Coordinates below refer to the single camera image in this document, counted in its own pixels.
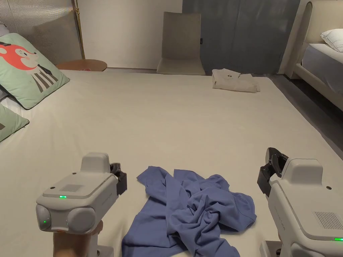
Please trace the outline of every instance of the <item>human hand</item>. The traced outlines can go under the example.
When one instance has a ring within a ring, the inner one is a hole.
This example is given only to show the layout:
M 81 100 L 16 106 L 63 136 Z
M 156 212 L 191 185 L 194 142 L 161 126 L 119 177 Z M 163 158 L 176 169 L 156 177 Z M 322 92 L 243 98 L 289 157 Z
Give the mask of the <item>human hand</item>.
M 67 233 L 54 233 L 53 257 L 86 257 L 91 242 L 91 236 L 99 234 L 104 227 L 100 221 L 96 229 L 85 235 L 74 235 Z

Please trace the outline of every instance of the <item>brass pole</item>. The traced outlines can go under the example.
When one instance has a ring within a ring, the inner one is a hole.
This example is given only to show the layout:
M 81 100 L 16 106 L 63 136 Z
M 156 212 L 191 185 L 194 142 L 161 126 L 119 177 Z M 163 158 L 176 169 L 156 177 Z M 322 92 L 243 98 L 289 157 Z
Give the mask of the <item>brass pole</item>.
M 83 48 L 80 10 L 79 10 L 79 5 L 78 5 L 78 0 L 74 0 L 74 3 L 75 3 L 76 20 L 77 20 L 77 24 L 78 24 L 79 38 L 80 38 L 80 44 L 81 44 L 82 59 L 85 59 L 85 51 Z

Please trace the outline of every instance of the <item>white bed sheet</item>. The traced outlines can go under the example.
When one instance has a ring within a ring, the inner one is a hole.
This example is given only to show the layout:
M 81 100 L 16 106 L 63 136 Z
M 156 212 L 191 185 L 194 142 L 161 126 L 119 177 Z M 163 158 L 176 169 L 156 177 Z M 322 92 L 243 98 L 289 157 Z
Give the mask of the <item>white bed sheet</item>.
M 309 44 L 302 66 L 334 92 L 343 95 L 343 53 L 327 44 Z
M 222 235 L 241 256 L 260 256 L 263 238 L 278 239 L 256 183 L 267 147 L 318 159 L 325 185 L 342 192 L 341 159 L 268 78 L 257 78 L 261 93 L 252 94 L 212 89 L 210 76 L 63 72 L 71 81 L 23 111 L 30 124 L 0 143 L 2 256 L 51 256 L 52 233 L 39 231 L 35 200 L 91 151 L 108 153 L 128 176 L 99 236 L 115 256 L 147 200 L 136 177 L 149 165 L 221 174 L 232 191 L 252 196 L 256 223 Z

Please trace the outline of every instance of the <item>wooden side table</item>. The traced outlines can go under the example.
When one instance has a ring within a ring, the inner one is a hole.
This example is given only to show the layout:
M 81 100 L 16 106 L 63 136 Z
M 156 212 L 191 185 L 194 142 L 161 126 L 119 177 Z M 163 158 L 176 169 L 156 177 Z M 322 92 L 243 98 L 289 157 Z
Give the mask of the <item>wooden side table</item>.
M 107 69 L 107 63 L 99 60 L 84 59 L 63 62 L 56 67 L 60 70 L 73 70 L 73 71 L 104 71 Z

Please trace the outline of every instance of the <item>green pillow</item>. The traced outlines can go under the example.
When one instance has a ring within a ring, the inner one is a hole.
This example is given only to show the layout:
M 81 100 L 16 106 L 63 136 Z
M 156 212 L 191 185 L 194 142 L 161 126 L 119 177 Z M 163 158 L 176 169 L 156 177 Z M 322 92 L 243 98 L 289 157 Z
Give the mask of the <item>green pillow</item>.
M 59 69 L 17 33 L 0 37 L 0 89 L 30 109 L 69 82 Z
M 27 119 L 0 105 L 0 142 L 28 123 Z

